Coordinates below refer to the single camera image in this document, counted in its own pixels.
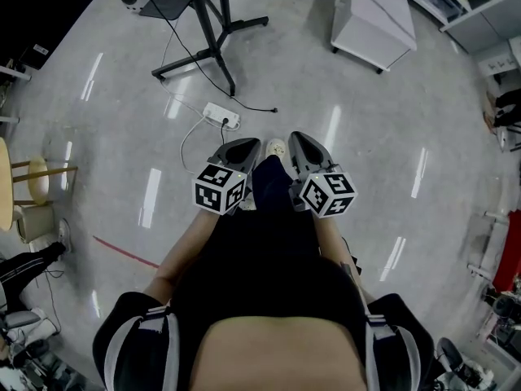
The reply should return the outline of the person's left forearm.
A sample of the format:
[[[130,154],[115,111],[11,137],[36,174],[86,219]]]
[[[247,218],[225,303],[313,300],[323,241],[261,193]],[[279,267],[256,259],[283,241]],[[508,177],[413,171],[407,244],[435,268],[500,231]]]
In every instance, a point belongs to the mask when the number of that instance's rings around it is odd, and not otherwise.
[[[219,218],[218,214],[201,209],[172,246],[143,293],[157,300],[161,305],[167,305],[182,273],[200,254]]]

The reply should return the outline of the white metal shelving unit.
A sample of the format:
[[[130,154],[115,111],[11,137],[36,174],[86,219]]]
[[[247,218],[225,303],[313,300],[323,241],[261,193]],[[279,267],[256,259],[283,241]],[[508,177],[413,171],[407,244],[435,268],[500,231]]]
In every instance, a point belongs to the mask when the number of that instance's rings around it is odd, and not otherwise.
[[[412,0],[472,54],[521,35],[521,0]]]

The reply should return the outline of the wooden stool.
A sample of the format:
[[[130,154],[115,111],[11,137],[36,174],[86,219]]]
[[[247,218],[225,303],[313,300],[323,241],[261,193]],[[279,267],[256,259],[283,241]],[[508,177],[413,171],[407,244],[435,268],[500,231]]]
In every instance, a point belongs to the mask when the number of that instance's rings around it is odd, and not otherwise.
[[[14,176],[12,182],[14,184],[26,182],[28,193],[31,197],[30,200],[14,200],[14,206],[20,207],[50,204],[50,178],[55,175],[67,177],[70,173],[78,171],[77,166],[69,165],[51,169],[48,167],[46,159],[41,156],[36,156],[31,160],[11,163],[11,170],[18,168],[26,168],[26,173]]]

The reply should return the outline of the white power strip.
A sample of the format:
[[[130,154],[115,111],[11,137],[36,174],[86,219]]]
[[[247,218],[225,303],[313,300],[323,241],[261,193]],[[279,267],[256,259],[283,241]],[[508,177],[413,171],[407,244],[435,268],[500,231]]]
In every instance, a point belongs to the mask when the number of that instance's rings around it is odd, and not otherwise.
[[[203,115],[220,125],[227,120],[225,126],[231,130],[236,129],[239,126],[240,117],[237,113],[211,102],[206,104],[203,110]]]

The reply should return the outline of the person's right white shoe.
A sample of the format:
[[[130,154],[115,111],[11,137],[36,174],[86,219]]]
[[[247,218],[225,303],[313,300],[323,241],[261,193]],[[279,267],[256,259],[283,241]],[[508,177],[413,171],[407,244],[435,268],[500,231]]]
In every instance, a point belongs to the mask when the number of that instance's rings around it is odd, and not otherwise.
[[[266,144],[265,157],[276,156],[279,160],[282,160],[286,154],[286,144],[280,138],[272,138]]]

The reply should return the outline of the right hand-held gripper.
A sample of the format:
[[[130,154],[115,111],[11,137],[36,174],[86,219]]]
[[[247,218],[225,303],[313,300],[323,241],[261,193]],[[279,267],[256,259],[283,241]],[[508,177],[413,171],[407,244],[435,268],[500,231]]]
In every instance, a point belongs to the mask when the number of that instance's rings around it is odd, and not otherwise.
[[[294,131],[288,142],[291,164],[297,173],[289,188],[293,209],[310,210],[318,218],[345,214],[358,195],[350,174],[306,133]]]

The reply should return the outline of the person's legs in dark trousers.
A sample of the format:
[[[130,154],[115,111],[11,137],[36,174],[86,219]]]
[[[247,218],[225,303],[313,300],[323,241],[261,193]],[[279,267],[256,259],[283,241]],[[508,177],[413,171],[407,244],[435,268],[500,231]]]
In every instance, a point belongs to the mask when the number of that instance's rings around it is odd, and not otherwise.
[[[256,210],[266,217],[282,218],[294,212],[289,189],[293,180],[280,158],[267,156],[252,173],[252,194]]]

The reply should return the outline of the person's right forearm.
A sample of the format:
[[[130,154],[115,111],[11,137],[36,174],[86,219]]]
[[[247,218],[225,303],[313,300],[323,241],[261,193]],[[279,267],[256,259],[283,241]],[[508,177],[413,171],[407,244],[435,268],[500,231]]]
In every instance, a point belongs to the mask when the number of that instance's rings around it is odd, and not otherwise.
[[[366,304],[374,301],[374,298],[362,287],[357,265],[352,259],[348,245],[340,234],[335,219],[333,217],[318,218],[313,216],[313,223],[321,255],[340,267],[347,266],[349,268],[348,273],[359,288],[363,301]]]

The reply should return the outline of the beige waste bin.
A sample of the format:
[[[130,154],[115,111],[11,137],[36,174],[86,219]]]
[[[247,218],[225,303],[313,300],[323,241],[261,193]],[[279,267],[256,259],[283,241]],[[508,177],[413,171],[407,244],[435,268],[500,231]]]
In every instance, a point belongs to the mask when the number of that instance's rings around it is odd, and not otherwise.
[[[29,244],[54,230],[55,217],[53,208],[51,205],[20,208],[15,212],[15,224],[20,240],[24,244]]]

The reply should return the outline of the white rolling cabinet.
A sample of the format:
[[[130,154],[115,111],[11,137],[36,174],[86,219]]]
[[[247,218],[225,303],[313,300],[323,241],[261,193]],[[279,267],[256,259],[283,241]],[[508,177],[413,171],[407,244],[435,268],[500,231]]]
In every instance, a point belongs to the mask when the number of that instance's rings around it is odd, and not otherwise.
[[[417,50],[407,0],[335,0],[331,47],[373,65],[378,74],[390,71]]]

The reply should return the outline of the black wheeled TV stand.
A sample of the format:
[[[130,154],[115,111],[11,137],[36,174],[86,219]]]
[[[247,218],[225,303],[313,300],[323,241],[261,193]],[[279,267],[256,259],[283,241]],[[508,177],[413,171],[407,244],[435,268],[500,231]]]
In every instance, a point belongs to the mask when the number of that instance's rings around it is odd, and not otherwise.
[[[192,0],[189,7],[195,10],[207,47],[197,53],[189,53],[185,59],[166,64],[151,72],[159,81],[166,79],[165,74],[190,64],[199,65],[206,59],[214,59],[228,82],[230,90],[225,94],[235,98],[236,85],[222,56],[221,48],[229,35],[240,30],[256,26],[267,26],[269,17],[262,16],[252,20],[231,19],[230,0]]]

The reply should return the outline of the person's black top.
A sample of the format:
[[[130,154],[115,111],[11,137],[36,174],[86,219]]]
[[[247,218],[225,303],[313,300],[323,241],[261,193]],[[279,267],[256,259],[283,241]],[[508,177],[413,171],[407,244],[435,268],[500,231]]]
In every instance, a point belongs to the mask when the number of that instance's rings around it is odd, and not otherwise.
[[[117,300],[93,343],[107,391],[422,391],[434,344],[404,301],[366,304],[313,218],[220,217],[167,305]]]

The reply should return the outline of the red fabric cover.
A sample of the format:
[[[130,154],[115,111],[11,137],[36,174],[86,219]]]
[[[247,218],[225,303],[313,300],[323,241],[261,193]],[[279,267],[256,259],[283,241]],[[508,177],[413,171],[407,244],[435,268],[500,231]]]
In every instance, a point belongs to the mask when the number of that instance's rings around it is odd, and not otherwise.
[[[509,292],[514,279],[521,275],[521,209],[510,212],[510,224],[503,254],[492,285],[497,292]]]

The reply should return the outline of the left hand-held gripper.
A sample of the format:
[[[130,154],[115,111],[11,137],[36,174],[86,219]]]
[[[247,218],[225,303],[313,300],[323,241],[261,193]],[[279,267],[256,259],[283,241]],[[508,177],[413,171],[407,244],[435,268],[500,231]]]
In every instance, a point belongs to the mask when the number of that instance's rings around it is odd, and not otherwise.
[[[220,216],[233,215],[252,192],[252,171],[261,153],[258,138],[241,138],[224,143],[195,172],[192,202]]]

